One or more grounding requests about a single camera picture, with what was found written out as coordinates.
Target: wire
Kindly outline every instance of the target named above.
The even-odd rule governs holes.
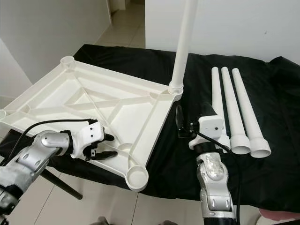
[[[26,136],[26,134],[33,129],[34,127],[41,125],[41,124],[46,124],[46,123],[59,123],[59,122],[85,122],[88,121],[89,123],[93,123],[96,122],[96,120],[92,120],[92,119],[82,119],[82,120],[74,120],[74,119],[64,119],[64,120],[46,120],[46,121],[42,121],[39,123],[35,123],[33,125],[31,125],[30,127],[28,127],[19,137],[19,139],[17,140],[17,142],[15,143],[15,146],[13,147],[13,149],[11,150],[9,156],[7,158],[5,158],[1,163],[0,166],[6,165],[13,157],[14,152],[16,151],[18,145],[20,144],[21,140]]]
[[[240,225],[240,192],[241,192],[241,181],[242,181],[242,170],[240,168],[240,164],[238,162],[238,159],[236,158],[236,156],[233,154],[233,152],[225,145],[222,145],[220,142],[200,133],[197,132],[197,134],[201,137],[203,137],[204,139],[214,143],[215,145],[221,147],[222,149],[224,149],[235,161],[237,169],[238,169],[238,197],[237,197],[237,204],[236,204],[236,221],[237,224]]]

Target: black cloth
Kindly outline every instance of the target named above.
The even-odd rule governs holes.
[[[174,52],[84,45],[75,59],[149,81],[168,85]],[[270,63],[241,56],[189,54],[184,93],[173,104],[147,165],[149,183],[142,193],[163,198],[199,200],[195,153],[187,139],[177,138],[175,108],[181,104],[186,125],[211,102],[211,68],[239,68],[262,133],[272,150],[269,157],[237,156],[242,170],[241,203],[268,210],[300,212],[300,66],[278,57]],[[228,120],[227,133],[230,134]],[[19,137],[10,131],[0,146],[5,156]],[[228,154],[222,160],[229,171],[228,187],[236,202],[237,168]],[[123,178],[80,159],[53,157],[57,170],[85,179],[128,188]]]

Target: white plastic pipe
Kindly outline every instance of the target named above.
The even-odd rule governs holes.
[[[211,69],[211,91],[212,91],[212,108],[223,119],[222,135],[218,139],[218,142],[230,148],[230,140],[226,133],[226,125],[224,119],[219,69],[217,67]]]
[[[233,80],[236,93],[238,95],[240,109],[243,115],[247,135],[250,139],[251,156],[254,158],[263,158],[271,154],[268,142],[263,138],[261,129],[259,128],[253,108],[251,106],[248,94],[246,92],[243,80],[240,76],[239,69],[232,70]]]
[[[250,141],[245,134],[238,103],[234,95],[233,85],[231,83],[227,67],[223,67],[221,72],[231,133],[231,150],[236,154],[247,154],[250,152]]]
[[[175,95],[183,93],[183,77],[188,60],[188,47],[192,36],[198,0],[186,0],[179,41],[177,46],[172,80],[169,92]]]

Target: tiled floor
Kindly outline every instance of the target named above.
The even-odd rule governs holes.
[[[145,48],[143,5],[132,4],[126,11],[118,11],[112,21],[113,26],[97,45]],[[203,224],[198,201],[150,197],[50,170],[81,192],[83,199],[77,200],[38,177],[8,217],[11,225],[88,225],[99,216],[115,225],[158,225],[164,220],[179,225]],[[242,225],[254,225],[258,216],[257,208],[241,207]]]
[[[145,48],[145,6],[131,4],[117,11],[96,45]]]

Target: pink object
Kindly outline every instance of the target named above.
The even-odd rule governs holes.
[[[260,214],[268,219],[272,219],[275,221],[283,220],[283,219],[298,219],[300,218],[300,213],[295,212],[285,212],[285,211],[269,211],[259,209]]]

